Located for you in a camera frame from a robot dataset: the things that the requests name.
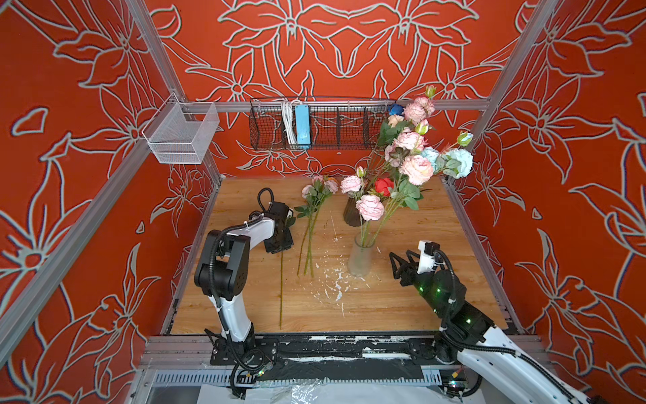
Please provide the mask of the brown ribbed glass vase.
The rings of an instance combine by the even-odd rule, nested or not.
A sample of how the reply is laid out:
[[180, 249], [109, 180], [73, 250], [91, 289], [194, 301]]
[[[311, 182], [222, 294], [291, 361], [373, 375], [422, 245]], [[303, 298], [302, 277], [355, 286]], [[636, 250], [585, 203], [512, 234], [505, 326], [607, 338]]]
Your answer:
[[362, 218], [356, 207], [356, 200], [354, 198], [348, 198], [343, 212], [343, 220], [350, 227], [361, 226]]

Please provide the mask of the cream peach rose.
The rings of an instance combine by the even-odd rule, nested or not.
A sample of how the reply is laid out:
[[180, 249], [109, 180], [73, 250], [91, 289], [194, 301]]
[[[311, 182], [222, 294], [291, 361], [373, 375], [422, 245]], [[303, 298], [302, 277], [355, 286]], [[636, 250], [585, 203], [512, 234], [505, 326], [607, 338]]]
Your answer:
[[388, 125], [390, 127], [396, 127], [398, 124], [403, 122], [405, 118], [399, 114], [391, 114], [388, 118]]

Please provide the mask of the pale blue white flower stem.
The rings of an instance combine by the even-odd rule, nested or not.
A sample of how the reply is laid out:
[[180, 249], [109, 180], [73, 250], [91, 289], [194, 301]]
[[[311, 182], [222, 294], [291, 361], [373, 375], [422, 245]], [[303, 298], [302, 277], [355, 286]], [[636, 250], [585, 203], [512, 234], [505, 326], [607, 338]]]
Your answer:
[[441, 152], [427, 147], [422, 151], [422, 156], [432, 165], [435, 175], [442, 174], [453, 179], [465, 178], [471, 173], [474, 165], [474, 156], [466, 149], [473, 138], [471, 132], [461, 131], [452, 146], [444, 148]]

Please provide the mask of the single white rose stem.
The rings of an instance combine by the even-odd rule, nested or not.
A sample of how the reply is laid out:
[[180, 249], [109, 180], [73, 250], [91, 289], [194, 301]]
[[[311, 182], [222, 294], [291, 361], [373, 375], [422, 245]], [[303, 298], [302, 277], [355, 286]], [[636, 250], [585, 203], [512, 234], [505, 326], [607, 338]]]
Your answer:
[[[295, 219], [292, 214], [288, 215], [286, 229], [294, 225]], [[279, 329], [283, 328], [284, 313], [284, 250], [280, 252], [280, 273], [279, 273]]]

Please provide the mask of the blue rose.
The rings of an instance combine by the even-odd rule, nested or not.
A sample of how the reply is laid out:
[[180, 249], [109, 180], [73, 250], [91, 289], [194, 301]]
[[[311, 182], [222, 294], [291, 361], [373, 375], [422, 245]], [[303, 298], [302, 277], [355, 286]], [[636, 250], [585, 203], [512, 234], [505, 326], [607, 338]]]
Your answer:
[[398, 116], [403, 116], [404, 115], [404, 107], [400, 104], [392, 104], [389, 108], [389, 115], [398, 115]]

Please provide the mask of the pink carnation spray stem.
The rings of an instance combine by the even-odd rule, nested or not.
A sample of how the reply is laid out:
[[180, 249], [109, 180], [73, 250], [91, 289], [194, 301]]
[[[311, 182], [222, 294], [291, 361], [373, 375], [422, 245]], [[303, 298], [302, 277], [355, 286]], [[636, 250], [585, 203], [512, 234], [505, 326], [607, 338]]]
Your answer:
[[415, 98], [409, 104], [403, 106], [403, 117], [405, 118], [403, 122], [418, 126], [429, 118], [436, 110], [435, 104], [433, 103], [436, 92], [437, 88], [434, 85], [429, 85], [426, 87], [425, 93], [422, 96]]

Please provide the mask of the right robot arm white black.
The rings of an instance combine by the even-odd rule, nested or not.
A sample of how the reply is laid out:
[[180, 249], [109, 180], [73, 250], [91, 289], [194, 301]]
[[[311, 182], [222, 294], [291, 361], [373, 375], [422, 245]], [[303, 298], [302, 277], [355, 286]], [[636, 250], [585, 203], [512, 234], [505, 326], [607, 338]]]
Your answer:
[[389, 254], [393, 277], [413, 286], [441, 321], [432, 344], [433, 358], [472, 370], [472, 387], [442, 384], [442, 393], [460, 401], [485, 380], [514, 403], [592, 403], [585, 393], [558, 378], [521, 349], [486, 314], [466, 301], [466, 286], [436, 242], [421, 241], [418, 252]]

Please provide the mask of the red pink mixed stem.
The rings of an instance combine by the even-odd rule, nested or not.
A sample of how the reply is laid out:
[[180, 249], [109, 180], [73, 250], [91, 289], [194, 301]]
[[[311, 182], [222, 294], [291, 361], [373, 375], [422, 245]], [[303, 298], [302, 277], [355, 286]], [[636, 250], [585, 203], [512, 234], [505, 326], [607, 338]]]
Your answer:
[[385, 217], [385, 203], [394, 192], [395, 183], [389, 177], [369, 178], [368, 170], [359, 166], [355, 174], [341, 181], [341, 192], [356, 200], [356, 207], [362, 218], [360, 233], [369, 232], [370, 224]]

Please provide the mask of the pink peach rose stem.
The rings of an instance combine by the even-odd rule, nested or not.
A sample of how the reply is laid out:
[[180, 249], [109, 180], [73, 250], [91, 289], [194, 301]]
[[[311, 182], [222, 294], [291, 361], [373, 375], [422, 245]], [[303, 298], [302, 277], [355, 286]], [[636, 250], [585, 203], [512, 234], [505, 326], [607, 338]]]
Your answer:
[[397, 210], [419, 209], [422, 185], [435, 173], [433, 163], [423, 154], [432, 151], [425, 138], [431, 128], [423, 119], [416, 126], [409, 121], [401, 121], [395, 126], [388, 122], [382, 131], [380, 142], [385, 147], [384, 162], [370, 193], [380, 198], [384, 213], [371, 237], [373, 242]]

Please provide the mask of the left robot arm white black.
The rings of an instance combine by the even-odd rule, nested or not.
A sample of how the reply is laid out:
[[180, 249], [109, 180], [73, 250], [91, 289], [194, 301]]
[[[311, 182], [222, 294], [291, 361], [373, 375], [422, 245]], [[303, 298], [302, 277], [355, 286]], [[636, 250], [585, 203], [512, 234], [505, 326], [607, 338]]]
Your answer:
[[208, 328], [205, 334], [213, 345], [212, 358], [223, 354], [238, 370], [259, 375], [273, 359], [255, 342], [255, 330], [246, 313], [242, 291], [247, 284], [250, 252], [263, 245], [268, 254], [280, 254], [294, 246], [290, 227], [294, 213], [277, 202], [269, 188], [257, 194], [259, 209], [242, 224], [213, 230], [194, 273], [194, 284], [216, 309], [220, 332]]

